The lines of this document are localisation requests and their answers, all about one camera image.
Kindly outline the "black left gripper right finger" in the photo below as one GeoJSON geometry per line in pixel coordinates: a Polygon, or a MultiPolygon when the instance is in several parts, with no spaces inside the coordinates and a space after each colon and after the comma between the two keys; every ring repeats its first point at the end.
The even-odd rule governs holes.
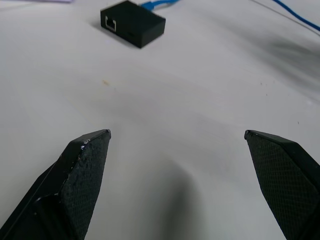
{"type": "Polygon", "coordinates": [[[246,130],[260,190],[286,240],[320,240],[320,165],[296,142],[246,130]]]}

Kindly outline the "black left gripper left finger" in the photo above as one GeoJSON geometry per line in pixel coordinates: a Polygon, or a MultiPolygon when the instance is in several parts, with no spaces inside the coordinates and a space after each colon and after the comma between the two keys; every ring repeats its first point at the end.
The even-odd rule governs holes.
{"type": "Polygon", "coordinates": [[[70,141],[0,228],[0,240],[84,240],[110,139],[110,130],[102,129],[70,141]]]}

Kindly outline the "black network adapter box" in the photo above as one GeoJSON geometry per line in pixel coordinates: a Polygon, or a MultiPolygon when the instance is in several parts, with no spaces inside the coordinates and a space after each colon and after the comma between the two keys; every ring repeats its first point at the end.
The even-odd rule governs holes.
{"type": "Polygon", "coordinates": [[[166,19],[130,0],[100,11],[100,25],[137,48],[164,34],[166,19]]]}

